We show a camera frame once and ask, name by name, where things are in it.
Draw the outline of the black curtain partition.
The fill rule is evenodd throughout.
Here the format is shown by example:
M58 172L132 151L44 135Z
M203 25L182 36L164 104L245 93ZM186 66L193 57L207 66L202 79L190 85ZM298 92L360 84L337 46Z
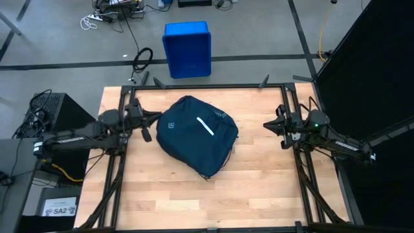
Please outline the black curtain partition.
M371 0L316 84L332 127L372 141L411 120L410 129L375 144L375 164L344 160L366 225L414 230L414 0Z

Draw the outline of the blue plastic bin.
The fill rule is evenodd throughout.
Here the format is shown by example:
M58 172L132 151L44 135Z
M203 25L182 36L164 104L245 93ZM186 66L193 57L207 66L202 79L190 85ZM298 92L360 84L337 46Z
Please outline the blue plastic bin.
M212 39L207 22L168 23L162 42L173 79L211 75Z

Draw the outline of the white paper sign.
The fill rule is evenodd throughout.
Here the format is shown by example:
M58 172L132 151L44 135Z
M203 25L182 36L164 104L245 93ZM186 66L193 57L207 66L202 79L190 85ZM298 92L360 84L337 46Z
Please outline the white paper sign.
M75 216L77 211L76 200L76 197L46 199L41 215L45 217Z

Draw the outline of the flat black device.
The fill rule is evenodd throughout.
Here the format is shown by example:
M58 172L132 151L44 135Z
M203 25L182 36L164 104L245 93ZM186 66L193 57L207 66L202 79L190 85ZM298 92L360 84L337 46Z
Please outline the flat black device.
M177 0L179 8L190 6L211 6L212 0Z

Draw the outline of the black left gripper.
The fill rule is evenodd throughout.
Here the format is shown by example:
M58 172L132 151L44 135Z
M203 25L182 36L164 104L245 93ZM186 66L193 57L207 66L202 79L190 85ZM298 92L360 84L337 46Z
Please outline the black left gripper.
M146 142L151 142L152 138L148 128L150 128L162 115L160 111L147 111L142 108L137 98L127 104L124 108L124 130L132 131L141 129L141 134Z

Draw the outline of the black computer tower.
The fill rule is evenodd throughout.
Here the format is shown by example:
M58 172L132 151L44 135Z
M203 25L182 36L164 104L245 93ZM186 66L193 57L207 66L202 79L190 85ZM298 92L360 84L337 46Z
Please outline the black computer tower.
M22 124L15 138L36 138L42 133L55 133L82 128L94 117L88 114L66 93L36 93L29 101ZM89 150L61 151L50 162L42 162L40 170L60 177L61 180L80 183L86 172Z

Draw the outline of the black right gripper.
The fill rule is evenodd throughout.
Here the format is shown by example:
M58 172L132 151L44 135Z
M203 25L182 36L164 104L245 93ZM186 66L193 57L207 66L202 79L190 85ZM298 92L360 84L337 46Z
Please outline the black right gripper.
M285 105L280 104L276 108L277 119L265 122L264 128L267 128L277 136L282 136L281 148L287 150L292 147L297 141L301 139L301 133L297 131L295 123L292 118L287 116Z

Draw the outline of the black box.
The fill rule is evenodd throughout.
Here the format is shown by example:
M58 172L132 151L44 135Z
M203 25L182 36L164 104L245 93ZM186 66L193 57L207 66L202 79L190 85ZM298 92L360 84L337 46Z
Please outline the black box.
M43 188L40 194L38 207L36 210L36 215L39 217L44 217L41 215L43 210L43 206L46 199L55 199L55 198L63 198L63 197L76 197L76 204L77 204L77 211L78 211L78 204L80 201L80 192L82 188L79 186L75 187L65 187L65 188ZM59 224L63 228L72 228L74 226L74 221L76 218L75 216L72 217L45 217L47 220L50 220L51 223Z

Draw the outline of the grey desk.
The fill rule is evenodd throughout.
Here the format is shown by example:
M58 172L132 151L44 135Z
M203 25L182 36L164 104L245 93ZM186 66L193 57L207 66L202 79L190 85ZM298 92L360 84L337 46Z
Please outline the grey desk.
M38 158L35 138L0 139L0 172L11 176L11 186L0 184L0 233L14 233L32 185Z

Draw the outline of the navy blue backpack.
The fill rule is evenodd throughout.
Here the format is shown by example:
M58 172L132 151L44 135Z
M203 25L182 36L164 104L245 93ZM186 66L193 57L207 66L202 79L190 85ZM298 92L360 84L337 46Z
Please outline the navy blue backpack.
M161 115L156 130L160 147L205 179L226 165L239 134L230 115L190 95Z

